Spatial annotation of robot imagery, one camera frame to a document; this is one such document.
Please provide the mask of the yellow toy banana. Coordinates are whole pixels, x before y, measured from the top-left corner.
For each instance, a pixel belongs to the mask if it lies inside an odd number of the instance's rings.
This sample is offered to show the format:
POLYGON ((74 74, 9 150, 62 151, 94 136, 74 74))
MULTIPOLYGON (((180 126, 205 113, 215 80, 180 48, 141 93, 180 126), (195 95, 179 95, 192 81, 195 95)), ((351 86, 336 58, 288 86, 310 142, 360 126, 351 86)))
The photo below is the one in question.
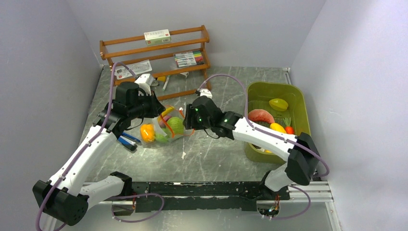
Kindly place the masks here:
POLYGON ((172 106, 169 106, 168 108, 166 108, 162 113, 161 113, 161 117, 165 117, 166 115, 168 115, 169 113, 171 113, 172 111, 174 111, 175 108, 172 106))

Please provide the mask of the purple toy onion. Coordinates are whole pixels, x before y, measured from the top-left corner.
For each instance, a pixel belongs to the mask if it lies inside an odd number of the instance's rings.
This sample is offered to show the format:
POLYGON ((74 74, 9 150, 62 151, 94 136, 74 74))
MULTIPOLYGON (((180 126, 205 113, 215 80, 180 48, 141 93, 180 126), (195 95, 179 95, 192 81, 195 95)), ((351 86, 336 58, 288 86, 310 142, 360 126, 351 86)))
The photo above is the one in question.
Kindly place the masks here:
POLYGON ((171 117, 172 117, 171 115, 166 115, 165 117, 163 117, 163 119, 159 118, 158 120, 159 126, 161 128, 165 128, 166 127, 165 122, 167 122, 171 117))

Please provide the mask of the clear zip bag orange zipper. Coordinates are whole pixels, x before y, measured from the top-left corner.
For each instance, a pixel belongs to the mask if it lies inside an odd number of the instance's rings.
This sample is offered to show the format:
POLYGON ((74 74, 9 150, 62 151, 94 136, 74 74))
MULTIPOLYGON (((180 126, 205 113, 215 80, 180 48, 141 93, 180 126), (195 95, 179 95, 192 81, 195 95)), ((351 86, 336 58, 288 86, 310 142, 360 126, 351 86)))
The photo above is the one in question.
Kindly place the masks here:
POLYGON ((184 119, 184 108, 167 105, 159 116, 148 118, 142 123, 140 126, 141 140, 144 143, 170 143, 179 138, 191 136, 195 130, 185 128, 184 119))

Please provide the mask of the orange toy bell pepper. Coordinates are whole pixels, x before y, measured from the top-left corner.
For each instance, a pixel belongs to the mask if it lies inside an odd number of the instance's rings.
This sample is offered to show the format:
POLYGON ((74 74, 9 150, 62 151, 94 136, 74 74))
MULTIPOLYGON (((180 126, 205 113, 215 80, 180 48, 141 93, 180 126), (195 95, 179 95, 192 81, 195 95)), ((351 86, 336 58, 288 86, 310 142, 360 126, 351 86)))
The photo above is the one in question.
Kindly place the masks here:
POLYGON ((140 126, 141 138, 144 142, 155 141, 155 131, 153 124, 143 124, 140 126))

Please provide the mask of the pink toy watermelon slice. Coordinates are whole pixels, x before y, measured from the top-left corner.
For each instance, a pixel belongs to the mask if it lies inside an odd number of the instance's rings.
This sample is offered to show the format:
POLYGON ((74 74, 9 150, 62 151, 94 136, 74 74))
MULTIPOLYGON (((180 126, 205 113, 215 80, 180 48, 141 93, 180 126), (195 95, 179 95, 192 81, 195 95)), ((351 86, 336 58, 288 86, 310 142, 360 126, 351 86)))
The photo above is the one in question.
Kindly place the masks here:
POLYGON ((253 122, 266 122, 268 124, 275 123, 275 119, 271 113, 264 109, 254 109, 248 113, 248 119, 253 122))

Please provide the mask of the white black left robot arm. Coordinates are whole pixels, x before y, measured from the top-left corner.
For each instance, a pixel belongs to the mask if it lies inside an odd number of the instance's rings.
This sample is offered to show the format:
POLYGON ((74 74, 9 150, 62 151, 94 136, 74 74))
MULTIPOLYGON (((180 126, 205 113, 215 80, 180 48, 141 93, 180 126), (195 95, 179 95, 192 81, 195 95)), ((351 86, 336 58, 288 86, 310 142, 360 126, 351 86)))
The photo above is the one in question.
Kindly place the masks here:
POLYGON ((33 194, 43 213, 74 226, 88 209, 111 197, 127 200, 134 195, 132 178, 113 172, 105 179, 83 187, 90 171, 109 147, 116 143, 133 119, 155 118, 165 107, 155 92, 135 82, 123 82, 110 88, 110 99, 94 119, 86 138, 69 160, 47 181, 38 180, 33 194))

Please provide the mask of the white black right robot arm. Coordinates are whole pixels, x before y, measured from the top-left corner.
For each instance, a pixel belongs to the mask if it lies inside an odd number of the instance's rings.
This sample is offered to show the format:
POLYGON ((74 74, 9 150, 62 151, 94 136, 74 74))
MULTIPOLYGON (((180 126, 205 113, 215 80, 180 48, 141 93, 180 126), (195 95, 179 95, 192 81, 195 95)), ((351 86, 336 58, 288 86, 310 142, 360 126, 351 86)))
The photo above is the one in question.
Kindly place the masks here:
POLYGON ((282 159, 285 163, 268 172, 259 187, 265 199, 272 199, 281 188, 292 183, 309 185, 319 163, 320 155, 310 135, 304 132, 300 135, 277 132, 253 123, 239 113, 222 112, 206 96, 200 96, 186 105, 183 125, 185 129, 209 129, 217 138, 253 144, 282 159))

